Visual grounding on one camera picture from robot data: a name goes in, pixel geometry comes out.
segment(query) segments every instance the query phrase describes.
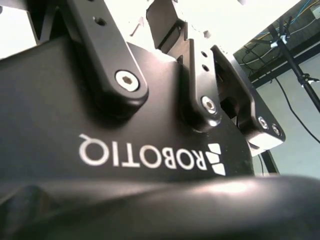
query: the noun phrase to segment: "cable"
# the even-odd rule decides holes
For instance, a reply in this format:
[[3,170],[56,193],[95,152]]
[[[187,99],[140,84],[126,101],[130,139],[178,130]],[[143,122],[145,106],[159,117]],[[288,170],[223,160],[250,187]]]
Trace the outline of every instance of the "cable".
[[292,24],[298,19],[298,17],[302,14],[302,13],[304,13],[307,9],[309,9],[311,6],[312,6],[312,4],[310,5],[310,6],[308,6],[308,8],[306,8],[305,9],[305,7],[310,3],[310,1],[311,0],[308,0],[306,3],[305,3],[305,5],[301,8],[301,10],[299,11],[299,13],[296,15],[296,17],[292,20]]
[[[309,22],[307,25],[305,25],[305,26],[303,26],[303,27],[301,27],[301,28],[299,28],[299,29],[291,32],[291,35],[296,34],[296,33],[300,32],[301,30],[309,27],[309,26],[310,26],[311,24],[313,24],[316,20],[317,20],[317,19],[313,19],[313,20],[312,20],[311,22]],[[261,58],[264,58],[267,54],[269,54],[269,53],[272,51],[272,49],[273,49],[273,48],[271,48],[269,51],[267,51],[265,54],[263,54],[263,55],[261,56]],[[241,63],[240,65],[243,66],[243,65],[247,65],[247,64],[252,64],[252,63],[254,63],[254,62],[256,62],[256,61],[259,61],[259,60],[260,60],[259,58],[256,58],[256,59],[251,60],[251,61],[248,61],[248,62],[242,61],[243,63]]]
[[260,160],[260,163],[261,163],[262,176],[264,176],[264,175],[265,175],[264,164],[262,163],[262,159],[261,159],[261,157],[260,157],[260,154],[258,154],[258,157],[259,157],[259,160]]
[[[267,51],[265,54],[263,54],[260,58],[264,58],[264,57],[265,57],[267,54],[269,54],[273,49],[274,49],[274,48],[270,48],[270,50]],[[247,65],[247,64],[252,64],[252,63],[254,63],[254,62],[256,62],[256,61],[259,61],[259,60],[260,60],[259,58],[256,58],[256,59],[254,59],[254,60],[252,60],[252,61],[244,62],[243,59],[242,59],[242,62],[243,62],[243,63],[241,63],[240,65],[243,66],[243,65]]]
[[[299,13],[296,15],[296,17],[292,20],[291,24],[293,24],[297,19],[298,17],[300,17],[300,15],[302,15],[304,12],[306,12],[308,9],[310,9],[312,6],[314,6],[315,4],[319,3],[319,0],[316,0],[314,3],[310,4],[306,9],[304,9],[306,7],[306,5],[308,5],[308,3],[310,2],[311,0],[308,0],[308,2],[301,8],[301,10],[299,11]],[[270,32],[260,32],[258,35],[269,35]]]
[[300,32],[301,30],[309,27],[309,26],[310,26],[311,24],[313,24],[316,20],[317,20],[317,19],[313,19],[313,20],[312,20],[310,23],[308,23],[307,25],[299,28],[298,30],[295,30],[295,31],[291,32],[291,35],[296,34],[297,32]]
[[301,121],[301,119],[298,117],[298,115],[296,114],[296,112],[293,110],[293,108],[292,108],[292,106],[291,106],[291,103],[290,103],[290,101],[289,101],[289,98],[288,98],[288,96],[287,96],[287,94],[286,94],[286,91],[285,91],[285,89],[282,87],[282,85],[281,85],[280,81],[278,80],[278,78],[276,78],[276,77],[274,77],[274,76],[273,76],[273,77],[270,76],[270,74],[273,75],[273,72],[272,72],[272,70],[269,68],[269,66],[266,64],[266,62],[265,62],[261,57],[259,57],[258,54],[256,54],[254,51],[252,51],[250,48],[247,48],[246,46],[245,46],[245,48],[246,48],[247,50],[249,50],[252,54],[254,54],[257,58],[259,58],[259,59],[261,60],[261,62],[263,62],[263,64],[268,68],[268,70],[270,71],[270,73],[269,73],[269,74],[266,74],[266,75],[269,76],[269,78],[271,79],[271,81],[272,81],[272,79],[275,79],[275,80],[276,80],[276,82],[278,83],[278,85],[279,85],[279,87],[280,87],[280,89],[281,89],[281,91],[282,91],[282,93],[283,93],[283,95],[284,95],[284,98],[285,98],[285,100],[286,100],[286,103],[288,104],[289,109],[290,109],[290,111],[292,112],[292,114],[293,114],[293,115],[295,116],[295,118],[299,121],[299,123],[302,125],[302,127],[307,131],[307,133],[310,134],[310,136],[313,137],[313,139],[316,140],[316,141],[320,144],[320,140],[307,128],[307,126]]

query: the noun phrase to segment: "white light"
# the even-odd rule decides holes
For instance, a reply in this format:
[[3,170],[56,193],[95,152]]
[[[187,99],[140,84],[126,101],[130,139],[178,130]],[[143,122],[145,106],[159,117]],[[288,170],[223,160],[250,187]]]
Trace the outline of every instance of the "white light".
[[[204,32],[209,30],[208,46],[220,46],[225,52],[235,53],[243,45],[272,24],[300,0],[178,0],[186,19]],[[151,35],[146,27],[134,37],[128,37],[139,17],[146,16],[153,0],[106,0],[118,27],[127,41],[150,49]]]
[[209,45],[235,53],[300,0],[180,0],[196,28],[209,30]]

